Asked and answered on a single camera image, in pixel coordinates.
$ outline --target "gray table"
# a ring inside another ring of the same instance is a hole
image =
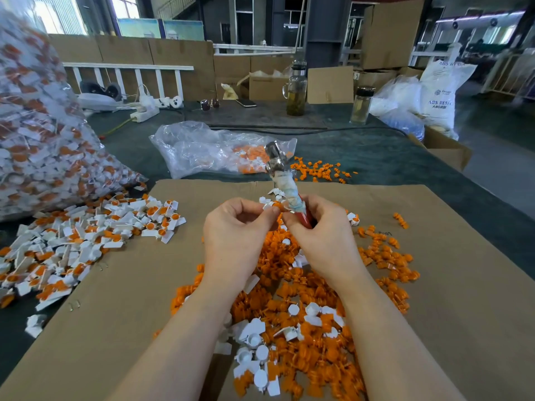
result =
[[[282,112],[281,104],[259,104],[256,115],[247,114],[247,121],[250,123],[246,123],[243,118],[238,118],[246,109],[239,106],[239,109],[236,109],[235,102],[225,103],[231,105],[222,105],[219,111],[209,112],[209,117],[203,116],[206,113],[192,111],[198,107],[198,103],[188,103],[185,110],[161,111],[159,115],[142,124],[125,125],[107,136],[103,143],[108,151],[125,165],[149,177],[151,187],[157,180],[170,178],[163,158],[148,139],[160,125],[180,122],[184,118],[210,118],[209,122],[216,126],[249,126],[256,131],[271,132],[280,139],[293,137],[289,134],[298,134],[295,136],[298,139],[295,153],[297,156],[303,156],[305,161],[312,162],[340,162],[345,171],[358,172],[358,175],[352,174],[348,183],[426,185],[525,273],[535,278],[534,249],[531,242],[535,236],[535,221],[477,186],[425,149],[416,146],[400,132],[385,127],[377,119],[370,118],[365,127],[358,129],[337,130],[349,126],[347,120],[351,105],[319,105],[307,107],[313,121],[303,119],[302,122],[296,122],[294,119],[274,118],[273,127],[270,127],[265,118]],[[124,121],[129,114],[95,114],[90,117],[89,123],[97,134],[103,134]],[[300,124],[303,124],[301,128],[310,128],[311,124],[314,124],[323,129],[319,133],[312,133],[314,131],[310,129],[299,129]],[[280,128],[284,126],[296,129]],[[187,178],[229,182],[269,180],[266,174],[198,173]],[[13,240],[18,224],[19,222],[4,223],[0,226],[2,246]],[[33,342],[23,331],[26,317],[34,313],[36,304],[35,299],[25,298],[14,306],[0,310],[0,343],[4,344],[0,348],[0,383]],[[60,304],[53,305],[45,311],[51,317],[59,306]]]

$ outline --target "concrete floor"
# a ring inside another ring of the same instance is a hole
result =
[[[473,150],[464,175],[535,219],[535,118],[474,98],[479,89],[465,84],[455,102],[459,141]]]

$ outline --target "sunglasses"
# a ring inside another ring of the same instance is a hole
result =
[[[210,111],[210,108],[219,108],[219,100],[217,98],[201,101],[201,110]]]

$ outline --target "left hand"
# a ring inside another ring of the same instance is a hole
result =
[[[205,266],[203,282],[224,285],[237,295],[251,276],[266,234],[276,228],[280,210],[265,211],[259,202],[232,198],[204,221]]]

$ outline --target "glass jar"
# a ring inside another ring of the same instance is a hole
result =
[[[360,86],[357,87],[355,101],[353,102],[353,111],[351,112],[352,124],[364,125],[368,119],[370,112],[370,104],[373,95],[375,94],[375,87]]]
[[[308,80],[305,75],[307,63],[304,60],[294,60],[291,70],[288,84],[283,86],[283,96],[287,99],[286,113],[291,116],[301,116],[304,115],[304,104],[307,99]]]

